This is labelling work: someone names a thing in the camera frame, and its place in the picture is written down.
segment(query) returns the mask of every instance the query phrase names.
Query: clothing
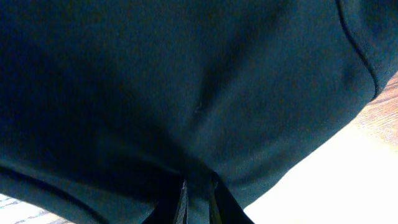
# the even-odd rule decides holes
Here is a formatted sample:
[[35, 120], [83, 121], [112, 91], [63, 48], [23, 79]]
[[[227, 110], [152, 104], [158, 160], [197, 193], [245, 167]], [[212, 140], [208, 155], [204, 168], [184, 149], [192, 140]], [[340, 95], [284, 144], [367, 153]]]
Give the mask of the clothing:
[[213, 172], [244, 208], [398, 70], [396, 1], [0, 6], [0, 193], [76, 223], [141, 223], [176, 175], [189, 223]]

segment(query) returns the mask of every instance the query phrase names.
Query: wooden floor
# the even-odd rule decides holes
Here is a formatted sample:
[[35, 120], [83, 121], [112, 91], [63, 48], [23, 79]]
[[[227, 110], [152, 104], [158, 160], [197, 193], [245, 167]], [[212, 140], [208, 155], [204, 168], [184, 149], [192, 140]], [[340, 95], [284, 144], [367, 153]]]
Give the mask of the wooden floor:
[[[245, 212], [256, 223], [398, 223], [398, 218], [395, 220], [387, 218], [383, 221], [381, 219], [373, 220], [373, 216], [371, 216], [380, 208], [382, 209], [381, 218], [389, 217], [385, 213], [390, 208], [393, 208], [392, 212], [396, 214], [398, 194], [395, 192], [398, 189], [398, 182], [394, 182], [394, 179], [398, 177], [398, 166], [394, 166], [394, 163], [398, 164], [398, 156], [394, 158], [394, 155], [398, 155], [397, 108], [398, 74], [388, 83], [382, 94], [368, 104], [353, 122], [324, 146], [317, 149], [313, 155], [298, 164], [297, 168], [293, 168], [276, 187], [266, 193], [258, 202], [246, 208]], [[340, 163], [326, 166], [333, 158], [339, 158]], [[344, 166], [344, 164], [352, 165], [355, 160], [358, 161], [357, 167]], [[361, 177], [365, 172], [371, 173], [377, 170], [372, 167], [377, 167], [379, 174], [364, 177], [362, 183]], [[323, 170], [323, 172], [314, 174], [314, 170]], [[374, 179], [378, 182], [387, 181], [387, 183], [385, 186], [376, 185], [373, 189], [369, 189], [370, 186], [373, 186], [371, 182]], [[341, 180], [350, 184], [339, 189], [336, 183], [341, 183]], [[360, 195], [366, 194], [367, 201], [361, 200]], [[371, 198], [372, 195], [376, 195], [375, 197], [378, 198], [374, 198], [372, 201], [369, 199], [369, 194]], [[359, 199], [353, 199], [352, 195], [358, 196]], [[389, 199], [380, 201], [381, 195]], [[339, 208], [331, 207], [336, 198], [345, 200], [343, 204], [335, 205]], [[395, 200], [393, 205], [386, 205], [392, 200]], [[315, 207], [309, 205], [308, 202], [316, 204]], [[346, 208], [345, 204], [352, 205], [353, 208]], [[0, 223], [63, 224], [71, 222], [28, 203], [0, 195]]]

